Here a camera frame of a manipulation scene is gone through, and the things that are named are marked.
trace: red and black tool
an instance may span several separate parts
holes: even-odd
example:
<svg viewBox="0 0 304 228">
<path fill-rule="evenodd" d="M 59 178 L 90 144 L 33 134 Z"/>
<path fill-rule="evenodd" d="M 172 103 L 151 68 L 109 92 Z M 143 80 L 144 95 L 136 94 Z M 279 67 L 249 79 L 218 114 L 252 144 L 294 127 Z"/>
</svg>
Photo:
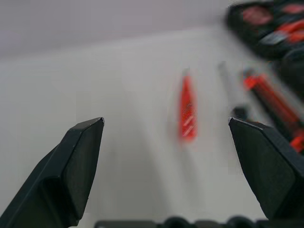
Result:
<svg viewBox="0 0 304 228">
<path fill-rule="evenodd" d="M 299 153 L 304 151 L 304 125 L 299 115 L 274 91 L 266 76 L 253 69 L 243 72 L 244 86 L 253 92 L 264 110 L 272 119 L 276 129 Z"/>
</svg>

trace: gray wall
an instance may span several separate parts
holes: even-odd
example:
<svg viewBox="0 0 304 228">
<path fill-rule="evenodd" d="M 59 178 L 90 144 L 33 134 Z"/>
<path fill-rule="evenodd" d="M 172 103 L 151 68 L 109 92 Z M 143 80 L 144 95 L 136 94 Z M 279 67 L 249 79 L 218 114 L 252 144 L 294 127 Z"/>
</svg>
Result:
<svg viewBox="0 0 304 228">
<path fill-rule="evenodd" d="M 181 30 L 220 19 L 233 0 L 3 0 L 0 58 Z"/>
</svg>

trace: white table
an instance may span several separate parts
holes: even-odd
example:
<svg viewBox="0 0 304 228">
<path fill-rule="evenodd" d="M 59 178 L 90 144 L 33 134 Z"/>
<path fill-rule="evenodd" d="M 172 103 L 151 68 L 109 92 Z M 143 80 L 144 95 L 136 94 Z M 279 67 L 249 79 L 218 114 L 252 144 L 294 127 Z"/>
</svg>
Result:
<svg viewBox="0 0 304 228">
<path fill-rule="evenodd" d="M 228 127 L 222 60 L 236 83 L 244 67 L 269 71 L 220 25 L 0 62 L 0 213 L 70 127 L 102 116 L 98 167 L 80 227 L 172 215 L 265 218 Z M 197 90 L 199 135 L 181 148 L 176 117 L 185 68 Z M 258 108 L 253 114 L 267 122 Z"/>
</svg>

